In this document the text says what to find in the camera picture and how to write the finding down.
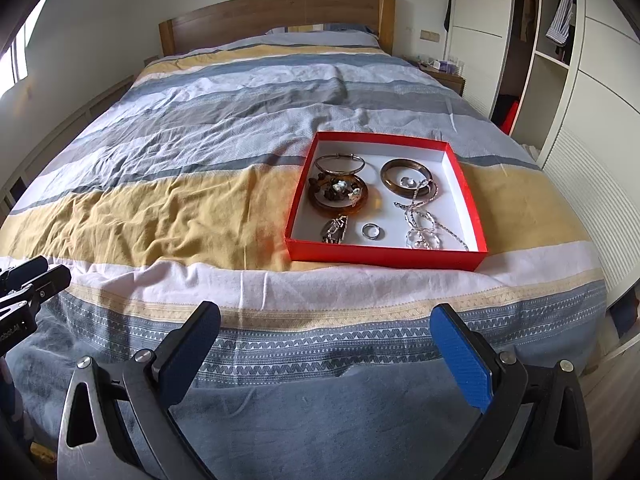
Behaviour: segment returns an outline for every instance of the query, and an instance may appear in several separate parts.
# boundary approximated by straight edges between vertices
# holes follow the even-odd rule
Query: pillow
[[[318,23],[317,25],[293,25],[290,27],[275,27],[267,31],[266,34],[278,34],[280,32],[315,32],[317,30],[332,30],[334,32],[356,30],[358,32],[366,32],[373,34],[367,25],[360,23]]]

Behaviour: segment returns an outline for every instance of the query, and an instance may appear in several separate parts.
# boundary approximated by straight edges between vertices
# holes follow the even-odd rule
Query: wooden headboard
[[[229,0],[160,23],[165,56],[259,36],[274,27],[361,23],[391,54],[396,0]]]

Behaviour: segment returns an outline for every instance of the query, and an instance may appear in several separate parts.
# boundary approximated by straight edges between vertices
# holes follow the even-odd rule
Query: white wardrobe door
[[[640,42],[611,0],[586,0],[586,13],[574,91],[543,170],[596,244],[611,304],[640,278]]]
[[[513,0],[452,0],[449,56],[464,62],[463,97],[490,117],[509,45]]]

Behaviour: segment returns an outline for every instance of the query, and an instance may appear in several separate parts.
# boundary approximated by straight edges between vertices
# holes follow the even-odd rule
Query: wardrobe
[[[523,41],[521,0],[452,0],[450,57],[463,97],[490,118],[498,95],[519,100],[508,134],[537,163],[598,250],[607,302],[640,279],[640,40],[612,0],[573,0],[564,51],[549,30],[560,0],[534,0]]]

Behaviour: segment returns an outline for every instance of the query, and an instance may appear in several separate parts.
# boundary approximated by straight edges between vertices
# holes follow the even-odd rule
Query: red box
[[[309,176],[316,176],[313,162],[322,154],[354,153],[367,161],[368,168],[358,173],[369,188],[369,200],[361,212],[352,215],[348,236],[341,244],[321,241],[321,226],[329,218],[323,217],[308,204],[306,186]],[[454,227],[469,246],[465,251],[459,242],[440,230],[443,249],[420,250],[406,247],[401,240],[408,230],[400,209],[393,209],[393,201],[409,203],[386,189],[380,180],[380,166],[392,158],[410,158],[430,168],[438,188],[442,191],[428,206],[436,220],[448,228]],[[387,240],[370,241],[360,236],[360,224],[374,222],[384,229]],[[285,242],[292,260],[311,262],[340,262],[401,269],[459,269],[475,270],[487,256],[486,242],[478,210],[466,183],[456,155],[447,142],[420,137],[354,132],[317,132],[306,156],[300,180],[293,197],[285,229]]]

